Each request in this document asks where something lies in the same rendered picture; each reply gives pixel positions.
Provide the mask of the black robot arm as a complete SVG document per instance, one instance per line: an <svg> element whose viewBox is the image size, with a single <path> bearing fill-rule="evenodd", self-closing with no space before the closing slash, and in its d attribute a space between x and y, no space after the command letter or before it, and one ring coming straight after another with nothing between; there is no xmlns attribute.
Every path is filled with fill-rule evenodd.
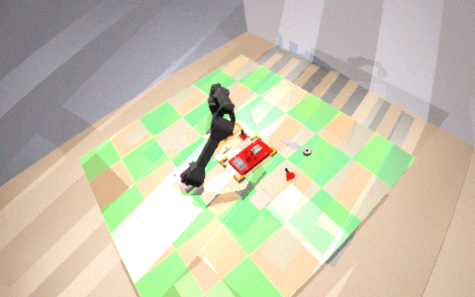
<svg viewBox="0 0 475 297"><path fill-rule="evenodd" d="M236 116L234 112L235 104L231 101L230 90L221 86L220 83L212 84L210 88L209 97L207 99L210 109L217 110L211 121L211 134L204 145L199 157L196 161L191 161L188 168L186 168L179 176L181 183L186 186L190 185L199 188L205 179L205 168L214 154L219 143L228 138L233 132ZM229 114L230 120L217 116L218 111L222 109L222 116Z"/></svg>

